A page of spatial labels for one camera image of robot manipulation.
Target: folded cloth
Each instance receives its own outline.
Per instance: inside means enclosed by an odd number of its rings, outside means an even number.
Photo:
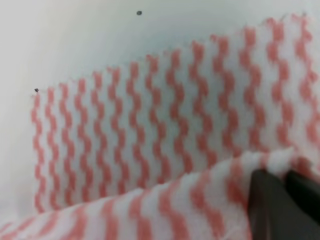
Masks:
[[[7,223],[0,226],[0,239],[250,240],[252,172],[265,169],[282,178],[295,169],[319,182],[314,166],[293,148],[246,152],[153,188]]]
[[[150,188],[243,151],[319,159],[316,36],[288,15],[40,90],[36,209]]]

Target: white surface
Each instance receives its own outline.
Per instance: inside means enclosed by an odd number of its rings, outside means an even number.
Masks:
[[[212,33],[255,25],[266,17],[292,12],[316,16],[319,4],[312,0],[0,0],[0,223],[32,213],[29,111],[34,88]]]

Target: pink zigzag stripe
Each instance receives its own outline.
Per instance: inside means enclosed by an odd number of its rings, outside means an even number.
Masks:
[[[24,220],[19,226],[17,226],[15,229],[11,230],[10,232],[8,232],[7,234],[2,236],[3,240],[13,240],[13,239],[17,239],[17,236],[19,235],[19,233],[23,232],[24,230],[26,230],[30,225],[32,225],[32,223],[34,222],[36,217],[31,217],[28,218],[26,220]]]
[[[205,215],[215,239],[220,239],[226,234],[224,219],[219,209],[215,209],[206,202],[205,187],[211,182],[210,171],[200,174],[195,186],[190,190],[190,199],[196,209]]]
[[[80,156],[80,168],[85,173],[85,184],[81,189],[82,200],[84,202],[90,201],[90,187],[93,184],[93,170],[88,165],[87,155],[91,151],[91,139],[86,135],[85,126],[88,123],[87,109],[82,105],[81,98],[86,93],[86,80],[80,79],[78,82],[78,94],[74,98],[75,108],[80,112],[81,122],[77,127],[78,137],[83,141],[84,151]]]
[[[171,53],[171,68],[166,72],[166,83],[174,90],[174,102],[170,107],[170,117],[177,122],[179,134],[174,140],[174,152],[180,155],[184,164],[184,173],[190,173],[193,170],[191,155],[186,151],[184,138],[188,135],[188,120],[179,114],[179,108],[185,99],[184,86],[177,83],[175,71],[180,67],[180,50]]]
[[[137,62],[132,62],[130,65],[130,78],[126,85],[126,92],[132,97],[133,109],[129,113],[129,124],[136,131],[136,143],[132,146],[134,158],[141,165],[141,177],[138,179],[137,185],[141,188],[146,187],[146,181],[149,179],[149,164],[146,158],[141,153],[141,145],[145,143],[145,129],[138,124],[137,113],[141,110],[141,96],[135,91],[135,83],[139,75],[139,65]]]
[[[75,144],[69,137],[69,130],[72,127],[72,114],[67,110],[66,102],[69,97],[69,88],[66,83],[61,83],[60,85],[62,91],[62,99],[59,103],[59,109],[61,114],[64,117],[65,127],[62,128],[62,142],[67,147],[66,157],[63,160],[63,167],[66,172],[66,176],[68,177],[68,184],[64,189],[64,200],[68,204],[68,206],[72,206],[74,201],[72,200],[72,193],[76,189],[76,181],[77,175],[75,171],[72,170],[71,161],[75,160]]]
[[[261,143],[260,129],[266,126],[266,114],[263,106],[256,100],[256,90],[261,85],[261,69],[253,64],[251,60],[251,51],[256,44],[255,28],[246,27],[243,30],[245,47],[239,52],[239,62],[250,76],[249,86],[244,91],[244,102],[252,109],[254,114],[254,124],[248,130],[249,144],[259,151],[267,152],[268,148]]]
[[[120,199],[121,196],[114,197],[107,201],[102,209],[101,209],[101,218],[105,219],[106,221],[106,228],[105,228],[105,239],[108,240],[117,240],[119,235],[119,219],[113,213],[115,202]]]
[[[199,75],[199,65],[204,60],[205,47],[194,41],[192,43],[192,52],[194,63],[189,66],[189,75],[198,87],[198,95],[193,104],[193,112],[199,115],[202,120],[202,133],[198,134],[196,139],[198,148],[206,155],[207,165],[210,168],[217,162],[217,154],[208,146],[208,136],[213,132],[213,120],[203,107],[203,99],[208,96],[209,92],[208,81]]]
[[[244,170],[243,170],[242,161],[240,158],[237,157],[236,159],[232,160],[230,164],[229,176],[227,176],[225,179],[226,194],[231,203],[235,203],[239,205],[242,208],[242,210],[246,213],[248,201],[239,186],[239,179],[241,179],[243,175],[244,175]],[[246,220],[247,220],[247,224],[246,224],[247,239],[252,239],[250,223],[248,219]]]
[[[288,126],[292,126],[294,121],[294,108],[291,102],[283,97],[284,85],[289,81],[290,69],[288,62],[285,59],[280,59],[278,54],[279,44],[284,40],[284,24],[283,22],[276,22],[270,18],[267,23],[272,29],[272,42],[267,46],[268,59],[278,65],[279,78],[272,86],[272,98],[276,104],[281,105],[281,115],[283,121],[277,125],[277,137],[283,145],[291,145],[288,140]]]
[[[312,59],[306,50],[306,44],[312,40],[312,35],[308,31],[307,20],[304,17],[292,17],[301,24],[301,37],[295,43],[295,54],[304,62],[306,67],[306,73],[299,86],[299,91],[302,99],[310,105],[312,110],[311,117],[306,123],[306,134],[309,141],[319,147],[320,138],[317,134],[317,125],[320,115],[317,110],[317,98],[312,94],[312,84],[317,81],[318,75],[312,70]]]
[[[97,108],[97,119],[94,121],[94,132],[100,138],[100,148],[96,152],[96,164],[100,167],[102,171],[102,181],[99,184],[99,194],[100,198],[106,197],[107,186],[111,181],[111,169],[108,162],[105,160],[105,152],[108,148],[108,141],[106,134],[101,129],[101,122],[104,120],[105,116],[105,105],[102,101],[99,101],[98,91],[102,90],[102,74],[98,72],[93,73],[95,89],[91,92],[91,101]]]
[[[151,190],[144,190],[142,194],[136,196],[129,206],[129,217],[136,220],[137,234],[136,239],[139,240],[152,240],[152,228],[150,219],[142,216],[141,208],[145,197],[148,196]]]
[[[213,58],[213,70],[220,74],[223,80],[224,92],[218,97],[219,107],[227,113],[228,123],[222,132],[222,142],[226,149],[231,150],[234,156],[241,154],[242,149],[233,142],[233,133],[238,129],[238,113],[236,109],[229,106],[229,96],[235,89],[235,78],[230,70],[224,67],[224,58],[229,54],[229,39],[227,37],[211,37],[218,44],[218,56]]]
[[[177,192],[180,186],[181,179],[175,180],[169,186],[160,192],[158,197],[158,210],[168,218],[173,239],[174,240],[188,240],[190,239],[189,231],[186,224],[185,216],[174,210],[171,206],[171,198],[174,192]]]
[[[71,228],[71,230],[61,238],[62,240],[84,239],[87,222],[88,222],[86,207],[87,207],[86,203],[82,204],[72,212],[72,215],[75,217],[75,223]]]
[[[111,127],[117,133],[118,145],[114,148],[115,162],[120,165],[121,178],[118,183],[118,194],[126,192],[125,182],[129,180],[129,167],[128,164],[122,158],[122,149],[126,143],[126,132],[123,128],[119,127],[118,120],[123,112],[122,99],[117,96],[116,89],[120,81],[120,69],[108,68],[109,73],[112,75],[112,84],[108,87],[108,97],[110,101],[114,102],[114,115],[111,117]]]
[[[157,116],[157,108],[161,105],[162,97],[161,90],[153,86],[153,76],[158,72],[158,59],[151,55],[147,56],[149,62],[149,72],[145,78],[145,87],[151,92],[152,106],[149,110],[150,122],[156,126],[157,140],[154,141],[152,151],[154,156],[161,161],[161,175],[158,177],[157,182],[163,184],[166,180],[170,179],[171,169],[168,156],[162,152],[162,141],[166,138],[166,124],[160,122]]]
[[[59,212],[58,211],[52,212],[48,221],[44,224],[44,226],[40,229],[39,233],[36,235],[36,238],[40,239],[46,236],[47,234],[49,234],[51,231],[53,231],[58,221],[59,221]]]
[[[37,94],[34,99],[34,106],[31,111],[31,121],[35,124],[36,133],[33,137],[33,147],[37,152],[37,163],[34,169],[35,178],[39,182],[39,188],[34,196],[34,205],[39,213],[43,213],[45,211],[41,196],[46,192],[46,178],[42,175],[41,169],[42,165],[45,163],[45,153],[43,147],[40,145],[40,136],[43,133],[41,120],[38,119],[37,111],[40,107],[40,95]]]
[[[60,209],[60,206],[57,204],[57,195],[60,191],[60,179],[56,173],[56,163],[59,161],[59,147],[54,141],[55,133],[57,132],[57,120],[56,117],[52,114],[51,108],[54,103],[55,93],[53,88],[48,88],[47,90],[48,102],[45,106],[45,116],[49,119],[50,122],[50,131],[47,134],[47,142],[49,147],[52,150],[52,160],[49,161],[49,174],[53,179],[53,189],[50,193],[50,204],[54,210]]]

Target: pink and white cloth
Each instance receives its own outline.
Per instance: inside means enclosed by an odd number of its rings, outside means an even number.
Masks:
[[[251,173],[313,175],[293,148],[244,153],[203,172],[149,189],[51,211],[0,229],[4,240],[249,240],[246,214]]]
[[[317,174],[319,36],[288,15],[40,91],[34,205],[46,213],[0,236],[250,239],[253,170]]]

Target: dark plastic piece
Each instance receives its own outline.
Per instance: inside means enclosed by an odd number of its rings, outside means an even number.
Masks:
[[[248,215],[253,240],[319,240],[320,227],[291,199],[281,181],[253,172]]]
[[[290,171],[286,177],[285,188],[295,203],[320,224],[320,185],[295,171]]]

